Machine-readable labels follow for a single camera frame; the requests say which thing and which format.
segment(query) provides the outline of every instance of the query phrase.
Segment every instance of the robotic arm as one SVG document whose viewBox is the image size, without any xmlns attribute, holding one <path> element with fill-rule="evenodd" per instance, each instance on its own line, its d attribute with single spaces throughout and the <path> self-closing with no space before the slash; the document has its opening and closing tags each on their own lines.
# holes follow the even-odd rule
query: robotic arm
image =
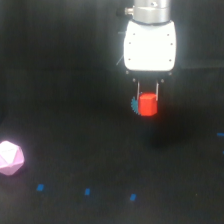
<svg viewBox="0 0 224 224">
<path fill-rule="evenodd" d="M 176 32 L 170 11 L 171 0 L 134 0 L 133 8 L 125 9 L 125 14 L 131 14 L 133 19 L 124 40 L 124 62 L 138 80 L 137 100 L 132 100 L 132 108 L 141 116 L 156 114 L 159 98 L 158 81 L 154 92 L 140 93 L 141 77 L 146 77 L 144 82 L 147 77 L 156 79 L 175 65 Z"/>
</svg>

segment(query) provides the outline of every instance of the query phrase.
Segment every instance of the pink dodecahedron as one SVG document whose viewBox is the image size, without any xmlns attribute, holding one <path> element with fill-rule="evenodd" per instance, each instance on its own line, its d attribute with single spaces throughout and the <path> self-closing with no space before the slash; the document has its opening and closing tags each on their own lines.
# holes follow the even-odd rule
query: pink dodecahedron
<svg viewBox="0 0 224 224">
<path fill-rule="evenodd" d="M 18 145 L 4 141 L 0 144 L 0 173 L 13 175 L 23 164 L 24 156 Z"/>
</svg>

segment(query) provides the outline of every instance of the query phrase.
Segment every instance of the dark background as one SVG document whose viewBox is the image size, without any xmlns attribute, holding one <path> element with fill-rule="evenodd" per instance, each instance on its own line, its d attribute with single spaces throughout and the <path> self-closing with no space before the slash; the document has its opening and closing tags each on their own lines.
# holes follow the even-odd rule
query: dark background
<svg viewBox="0 0 224 224">
<path fill-rule="evenodd" d="M 131 87 L 122 65 L 115 66 L 124 39 L 117 33 L 125 31 L 128 20 L 116 17 L 116 10 L 132 4 L 128 0 L 0 1 L 0 63 L 7 101 L 99 100 L 122 106 Z M 215 74 L 191 70 L 178 76 L 176 86 L 182 95 L 188 95 L 185 91 L 192 85 L 198 87 L 191 103 L 203 100 L 209 105 L 211 99 L 203 92 L 212 94 L 222 87 L 223 7 L 218 0 L 173 0 L 177 66 L 216 68 Z M 222 100 L 221 96 L 213 100 L 220 104 L 217 97 Z"/>
<path fill-rule="evenodd" d="M 0 139 L 26 158 L 0 178 L 1 224 L 224 223 L 224 2 L 173 0 L 176 67 L 149 119 L 116 66 L 132 4 L 0 0 Z"/>
</svg>

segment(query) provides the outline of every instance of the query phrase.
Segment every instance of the red cube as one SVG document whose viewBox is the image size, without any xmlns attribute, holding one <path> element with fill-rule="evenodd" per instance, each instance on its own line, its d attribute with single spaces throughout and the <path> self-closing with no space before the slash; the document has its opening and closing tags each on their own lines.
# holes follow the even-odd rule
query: red cube
<svg viewBox="0 0 224 224">
<path fill-rule="evenodd" d="M 153 116 L 157 114 L 157 97 L 154 93 L 142 93 L 139 96 L 138 112 L 141 116 Z"/>
</svg>

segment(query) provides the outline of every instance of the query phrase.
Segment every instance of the black surface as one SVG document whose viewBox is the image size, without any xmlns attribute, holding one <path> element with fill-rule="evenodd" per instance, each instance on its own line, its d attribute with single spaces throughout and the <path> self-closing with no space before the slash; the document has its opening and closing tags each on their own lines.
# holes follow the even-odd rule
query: black surface
<svg viewBox="0 0 224 224">
<path fill-rule="evenodd" d="M 222 224 L 223 111 L 145 120 L 104 106 L 14 105 L 0 136 L 21 145 L 26 164 L 0 177 L 1 223 Z"/>
</svg>

